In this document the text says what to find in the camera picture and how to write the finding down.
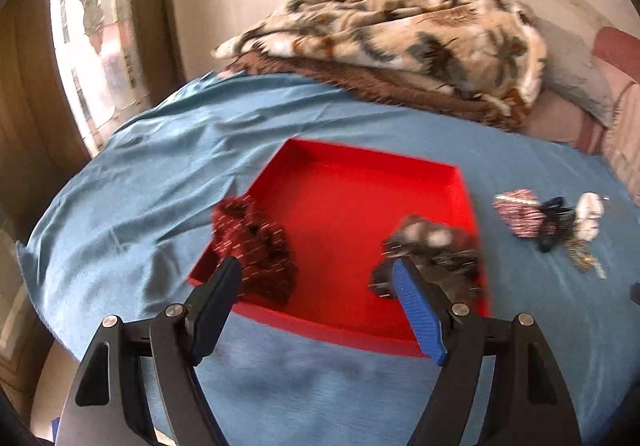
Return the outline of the grey brown fuzzy scrunchie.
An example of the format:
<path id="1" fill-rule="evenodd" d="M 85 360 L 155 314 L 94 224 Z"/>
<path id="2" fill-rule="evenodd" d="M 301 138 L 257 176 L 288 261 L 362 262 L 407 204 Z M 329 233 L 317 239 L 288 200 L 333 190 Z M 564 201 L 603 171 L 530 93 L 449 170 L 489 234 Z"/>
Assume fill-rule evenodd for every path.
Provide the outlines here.
<path id="1" fill-rule="evenodd" d="M 380 298 L 395 299 L 392 266 L 410 258 L 422 277 L 437 284 L 453 303 L 474 304 L 480 286 L 480 249 L 466 230 L 411 214 L 383 242 L 382 260 L 375 266 L 369 289 Z"/>

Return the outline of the red white striped scrunchie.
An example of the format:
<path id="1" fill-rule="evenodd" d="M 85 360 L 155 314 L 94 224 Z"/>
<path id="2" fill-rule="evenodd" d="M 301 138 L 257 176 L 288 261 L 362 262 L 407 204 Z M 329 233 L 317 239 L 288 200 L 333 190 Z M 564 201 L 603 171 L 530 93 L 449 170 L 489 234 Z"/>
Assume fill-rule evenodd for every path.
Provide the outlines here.
<path id="1" fill-rule="evenodd" d="M 540 202 L 530 189 L 517 189 L 495 195 L 494 208 L 515 236 L 536 238 L 544 220 Z"/>

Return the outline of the white cherry print scrunchie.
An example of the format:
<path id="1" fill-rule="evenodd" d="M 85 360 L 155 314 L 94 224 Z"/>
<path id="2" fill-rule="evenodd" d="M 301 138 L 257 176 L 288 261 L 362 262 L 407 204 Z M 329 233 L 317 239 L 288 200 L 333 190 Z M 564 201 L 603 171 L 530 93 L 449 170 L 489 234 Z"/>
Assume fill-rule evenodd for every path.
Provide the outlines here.
<path id="1" fill-rule="evenodd" d="M 577 239 L 592 241 L 600 229 L 604 213 L 601 197 L 595 192 L 584 192 L 575 206 L 574 233 Z"/>

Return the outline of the red jewelry tray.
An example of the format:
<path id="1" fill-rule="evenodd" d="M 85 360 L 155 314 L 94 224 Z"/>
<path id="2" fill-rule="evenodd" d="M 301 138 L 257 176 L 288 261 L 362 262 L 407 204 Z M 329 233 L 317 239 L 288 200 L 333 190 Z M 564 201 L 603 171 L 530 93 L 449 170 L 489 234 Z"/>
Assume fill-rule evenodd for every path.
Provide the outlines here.
<path id="1" fill-rule="evenodd" d="M 290 138 L 247 193 L 283 226 L 297 275 L 286 304 L 249 294 L 235 314 L 311 340 L 420 356 L 400 304 L 374 294 L 369 279 L 383 241 L 410 214 L 478 234 L 458 168 Z"/>

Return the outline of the light blue bed cloth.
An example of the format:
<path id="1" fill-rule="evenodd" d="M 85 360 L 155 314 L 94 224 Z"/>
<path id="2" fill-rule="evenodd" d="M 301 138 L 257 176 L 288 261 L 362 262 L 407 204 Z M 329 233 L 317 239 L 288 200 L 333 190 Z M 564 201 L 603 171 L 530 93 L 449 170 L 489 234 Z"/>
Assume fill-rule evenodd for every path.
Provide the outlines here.
<path id="1" fill-rule="evenodd" d="M 292 74 L 208 74 L 121 126 L 16 248 L 32 304 L 76 358 L 102 319 L 156 315 L 186 277 L 222 198 L 244 192 L 291 137 L 458 166 L 469 186 L 500 318 L 534 316 L 597 443 L 639 380 L 639 210 L 604 162 L 574 149 L 351 94 Z M 607 196 L 592 250 L 605 277 L 541 254 L 506 229 L 497 192 Z M 437 379 L 434 362 L 342 348 L 233 315 L 198 380 L 235 445 L 402 445 Z"/>

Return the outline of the black beaded hair clip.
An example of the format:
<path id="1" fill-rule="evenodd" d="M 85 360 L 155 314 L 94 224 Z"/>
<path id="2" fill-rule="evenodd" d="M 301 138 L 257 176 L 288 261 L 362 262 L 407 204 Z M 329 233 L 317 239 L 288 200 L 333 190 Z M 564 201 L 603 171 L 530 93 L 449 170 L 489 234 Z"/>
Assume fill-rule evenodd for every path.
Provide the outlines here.
<path id="1" fill-rule="evenodd" d="M 573 233 L 576 213 L 563 197 L 541 203 L 538 210 L 542 214 L 537 234 L 538 249 L 548 253 Z"/>

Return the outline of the dark red sparkly scrunchie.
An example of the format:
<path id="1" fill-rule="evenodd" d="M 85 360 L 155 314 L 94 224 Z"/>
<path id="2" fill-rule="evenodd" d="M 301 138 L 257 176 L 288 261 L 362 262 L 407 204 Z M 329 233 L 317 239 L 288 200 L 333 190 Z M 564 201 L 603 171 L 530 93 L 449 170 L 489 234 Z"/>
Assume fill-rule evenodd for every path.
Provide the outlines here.
<path id="1" fill-rule="evenodd" d="M 241 265 L 243 296 L 282 305 L 291 299 L 297 267 L 283 226 L 256 208 L 249 195 L 225 198 L 213 214 L 216 258 Z"/>

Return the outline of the pink striped floral pillow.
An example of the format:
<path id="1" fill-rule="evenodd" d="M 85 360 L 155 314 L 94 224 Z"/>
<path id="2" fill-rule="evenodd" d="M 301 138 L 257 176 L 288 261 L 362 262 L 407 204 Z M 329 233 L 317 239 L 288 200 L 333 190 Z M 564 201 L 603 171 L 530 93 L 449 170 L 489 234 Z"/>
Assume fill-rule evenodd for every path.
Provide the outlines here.
<path id="1" fill-rule="evenodd" d="M 604 134 L 602 154 L 634 203 L 639 204 L 639 84 L 606 62 L 602 71 L 613 102 L 613 121 Z"/>

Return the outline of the pink bed sheet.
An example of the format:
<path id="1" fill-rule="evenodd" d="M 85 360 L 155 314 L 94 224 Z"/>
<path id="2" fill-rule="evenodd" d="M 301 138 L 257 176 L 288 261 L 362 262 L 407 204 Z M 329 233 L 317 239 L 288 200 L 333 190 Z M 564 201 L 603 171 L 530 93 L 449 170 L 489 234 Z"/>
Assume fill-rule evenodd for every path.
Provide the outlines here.
<path id="1" fill-rule="evenodd" d="M 603 74 L 603 63 L 606 62 L 639 84 L 637 38 L 618 29 L 604 27 L 588 46 L 600 73 Z M 567 144 L 583 154 L 600 154 L 608 128 L 544 84 L 521 133 L 538 140 Z"/>

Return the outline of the brown fleece blanket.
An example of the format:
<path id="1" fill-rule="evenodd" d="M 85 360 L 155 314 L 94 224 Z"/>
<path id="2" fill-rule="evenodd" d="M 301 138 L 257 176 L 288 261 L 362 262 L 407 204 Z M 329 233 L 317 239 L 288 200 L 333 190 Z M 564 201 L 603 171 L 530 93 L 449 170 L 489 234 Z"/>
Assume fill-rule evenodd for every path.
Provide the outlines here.
<path id="1" fill-rule="evenodd" d="M 426 76 L 388 69 L 357 67 L 309 58 L 273 57 L 256 50 L 234 58 L 226 69 L 230 72 L 246 71 L 252 76 L 294 73 L 344 88 L 365 102 L 443 114 L 492 126 L 504 132 L 518 132 L 530 113 L 530 108 L 524 105 L 516 91 L 506 96 L 510 114 L 503 114 L 486 99 L 463 99 L 457 94 L 445 93 L 437 82 L 428 80 Z"/>

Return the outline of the grey blue pillow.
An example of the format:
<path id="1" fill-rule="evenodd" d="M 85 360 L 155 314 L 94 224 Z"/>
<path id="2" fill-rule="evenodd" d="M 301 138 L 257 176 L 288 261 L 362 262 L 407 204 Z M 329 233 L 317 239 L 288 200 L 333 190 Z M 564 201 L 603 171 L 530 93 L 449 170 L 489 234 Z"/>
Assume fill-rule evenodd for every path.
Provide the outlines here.
<path id="1" fill-rule="evenodd" d="M 613 120 L 611 88 L 594 62 L 591 48 L 578 34 L 548 20 L 537 18 L 535 26 L 548 48 L 544 84 L 608 128 Z"/>

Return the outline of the leaf-patterned beige blanket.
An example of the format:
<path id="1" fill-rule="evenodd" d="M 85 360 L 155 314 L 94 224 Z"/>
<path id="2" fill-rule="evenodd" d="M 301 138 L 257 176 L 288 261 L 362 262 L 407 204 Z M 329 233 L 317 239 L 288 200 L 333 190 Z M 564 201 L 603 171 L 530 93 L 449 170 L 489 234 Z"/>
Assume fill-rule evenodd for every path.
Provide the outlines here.
<path id="1" fill-rule="evenodd" d="M 427 76 L 498 107 L 532 106 L 548 57 L 518 0 L 287 0 L 213 55 L 250 50 Z"/>

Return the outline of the window with patterned curtain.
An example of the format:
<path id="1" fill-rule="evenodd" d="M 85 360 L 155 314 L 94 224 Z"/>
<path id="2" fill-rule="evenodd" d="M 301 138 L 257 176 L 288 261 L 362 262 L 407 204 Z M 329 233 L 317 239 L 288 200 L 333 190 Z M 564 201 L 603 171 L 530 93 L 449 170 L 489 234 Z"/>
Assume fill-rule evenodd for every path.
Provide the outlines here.
<path id="1" fill-rule="evenodd" d="M 131 0 L 50 0 L 58 73 L 82 142 L 96 156 L 151 107 Z"/>

